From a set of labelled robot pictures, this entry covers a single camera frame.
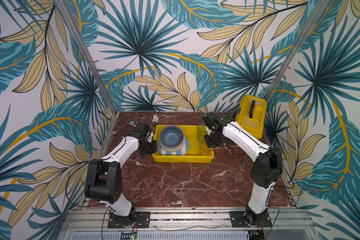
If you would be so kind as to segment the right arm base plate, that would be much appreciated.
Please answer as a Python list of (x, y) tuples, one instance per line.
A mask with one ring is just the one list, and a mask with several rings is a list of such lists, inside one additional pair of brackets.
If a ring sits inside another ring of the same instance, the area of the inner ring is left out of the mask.
[(245, 227), (271, 227), (272, 222), (267, 211), (256, 215), (246, 211), (232, 211), (229, 212), (230, 221), (233, 228)]

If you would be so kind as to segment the yellow plastic bin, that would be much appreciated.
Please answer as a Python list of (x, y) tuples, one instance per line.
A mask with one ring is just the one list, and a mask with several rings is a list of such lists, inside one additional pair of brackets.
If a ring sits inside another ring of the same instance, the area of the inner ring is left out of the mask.
[[(159, 145), (160, 131), (168, 125), (156, 126), (156, 133), (154, 134), (154, 140)], [(197, 126), (193, 125), (177, 125), (180, 127), (185, 137), (189, 141), (190, 148), (184, 156), (162, 156), (157, 152), (153, 154), (153, 158), (157, 163), (210, 163), (215, 157), (215, 153), (211, 156), (200, 155), (200, 143), (197, 141)]]

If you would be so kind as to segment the lilac bowl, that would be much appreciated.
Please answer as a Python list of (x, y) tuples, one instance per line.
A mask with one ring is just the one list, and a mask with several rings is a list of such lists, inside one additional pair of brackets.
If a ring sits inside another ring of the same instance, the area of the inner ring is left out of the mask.
[(167, 150), (176, 150), (182, 145), (184, 137), (175, 134), (160, 135), (159, 143)]

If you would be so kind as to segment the dark blue bowl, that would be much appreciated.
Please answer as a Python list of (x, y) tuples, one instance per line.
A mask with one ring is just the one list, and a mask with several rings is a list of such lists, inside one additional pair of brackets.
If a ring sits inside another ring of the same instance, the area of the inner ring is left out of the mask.
[(161, 146), (167, 149), (174, 149), (180, 146), (184, 141), (185, 135), (183, 130), (174, 125), (164, 127), (159, 134)]

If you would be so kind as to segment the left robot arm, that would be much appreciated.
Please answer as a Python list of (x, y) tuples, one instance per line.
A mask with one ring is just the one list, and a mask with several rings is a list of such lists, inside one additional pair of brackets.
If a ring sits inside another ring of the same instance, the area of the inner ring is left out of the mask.
[(110, 210), (110, 220), (125, 227), (134, 224), (137, 217), (134, 204), (122, 193), (122, 167), (135, 152), (142, 157), (156, 152), (153, 135), (150, 125), (139, 122), (113, 150), (99, 160), (90, 161), (88, 166), (85, 197), (105, 205)]

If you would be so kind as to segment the grey translucent cup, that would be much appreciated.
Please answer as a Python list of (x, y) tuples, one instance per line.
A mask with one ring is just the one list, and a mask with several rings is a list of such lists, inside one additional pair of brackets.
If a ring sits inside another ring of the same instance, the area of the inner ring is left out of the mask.
[(204, 136), (207, 135), (207, 127), (204, 122), (201, 122), (197, 126), (197, 141), (200, 143), (204, 139)]

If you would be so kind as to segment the clear pink cup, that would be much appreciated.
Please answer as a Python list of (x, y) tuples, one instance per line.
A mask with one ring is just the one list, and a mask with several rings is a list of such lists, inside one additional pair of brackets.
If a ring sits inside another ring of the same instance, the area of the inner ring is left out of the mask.
[(201, 156), (211, 156), (214, 153), (213, 148), (209, 148), (205, 139), (200, 141), (200, 155)]

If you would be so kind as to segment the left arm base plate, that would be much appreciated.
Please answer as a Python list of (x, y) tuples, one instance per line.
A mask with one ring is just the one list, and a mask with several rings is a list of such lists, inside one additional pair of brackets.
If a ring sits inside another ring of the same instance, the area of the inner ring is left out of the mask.
[(147, 229), (151, 220), (150, 212), (131, 212), (126, 217), (117, 216), (113, 213), (109, 214), (109, 229), (133, 228)]

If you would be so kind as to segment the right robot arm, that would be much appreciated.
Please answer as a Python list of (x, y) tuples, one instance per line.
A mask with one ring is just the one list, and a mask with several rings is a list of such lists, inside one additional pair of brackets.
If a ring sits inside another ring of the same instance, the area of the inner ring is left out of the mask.
[(283, 173), (281, 150), (256, 139), (231, 116), (218, 117), (215, 113), (209, 112), (204, 114), (203, 122), (208, 133), (204, 136), (208, 148), (222, 146), (228, 138), (254, 162), (251, 169), (254, 186), (244, 219), (249, 226), (259, 225), (268, 213), (271, 191)]

